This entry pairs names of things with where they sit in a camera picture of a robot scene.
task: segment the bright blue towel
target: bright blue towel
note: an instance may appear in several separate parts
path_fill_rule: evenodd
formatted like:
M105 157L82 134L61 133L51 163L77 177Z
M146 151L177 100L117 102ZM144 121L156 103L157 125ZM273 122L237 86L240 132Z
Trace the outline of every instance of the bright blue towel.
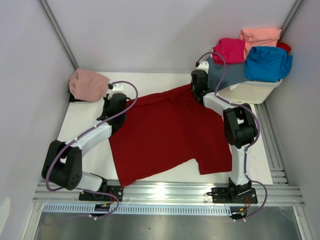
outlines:
M248 79L275 83L290 72L293 56L275 46L254 46L245 61Z

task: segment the pink cloth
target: pink cloth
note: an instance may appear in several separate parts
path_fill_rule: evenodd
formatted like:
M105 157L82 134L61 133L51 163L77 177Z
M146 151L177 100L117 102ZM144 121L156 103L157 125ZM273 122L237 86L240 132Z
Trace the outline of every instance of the pink cloth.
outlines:
M75 99L96 102L106 95L109 81L95 71L78 68L70 77L70 92Z
M244 58L247 58L252 47L276 47L280 38L280 33L281 29L278 29L277 27L242 29L239 39L245 40Z
M213 47L213 51L221 54L227 64L240 64L245 61L244 58L245 41L236 38L222 38L219 43ZM221 57L212 56L216 64L223 65Z

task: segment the laundry basket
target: laundry basket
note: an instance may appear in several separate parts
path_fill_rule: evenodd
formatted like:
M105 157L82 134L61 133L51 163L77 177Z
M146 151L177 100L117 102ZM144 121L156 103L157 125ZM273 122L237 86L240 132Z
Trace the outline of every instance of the laundry basket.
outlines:
M233 103L262 104L281 82L282 79L277 82L245 81L233 90L226 87L218 91L218 94Z

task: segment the clothing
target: clothing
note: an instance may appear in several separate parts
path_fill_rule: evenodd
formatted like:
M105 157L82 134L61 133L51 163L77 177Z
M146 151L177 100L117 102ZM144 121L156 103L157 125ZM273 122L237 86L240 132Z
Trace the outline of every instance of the clothing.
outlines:
M227 64L244 63L244 50L245 41L236 38L222 38L219 40L219 43L213 47L213 51L221 54ZM216 64L224 64L221 57L213 55L212 58Z
M70 77L69 90L76 100L96 102L106 95L109 81L95 71L78 68Z
M276 46L278 48L281 48L281 49L285 50L287 54L291 51L291 47L288 44L286 44L285 42L278 41L276 43Z
M280 33L281 29L278 29L277 27L242 29L239 39L245 40L244 59L247 58L252 47L275 47L280 38Z
M248 79L275 83L290 72L293 56L279 47L254 46L245 61Z
M126 114L123 127L109 138L121 186L190 159L202 175L231 171L222 118L196 102L191 85L139 97Z
M225 66L215 64L211 56L207 58L207 61L209 63L208 88L215 91L221 79L221 76L224 73ZM250 79L246 78L245 76L244 63L227 64L224 79L219 87L219 90L222 90L231 85L240 84L246 81L250 81Z

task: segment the black object under pink cloth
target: black object under pink cloth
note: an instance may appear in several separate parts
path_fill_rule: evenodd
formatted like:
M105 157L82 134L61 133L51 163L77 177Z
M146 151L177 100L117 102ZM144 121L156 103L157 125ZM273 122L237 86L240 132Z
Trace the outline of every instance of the black object under pink cloth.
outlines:
M190 159L201 175L231 171L222 117L196 102L191 85L140 97L126 114L123 127L109 138L121 186Z

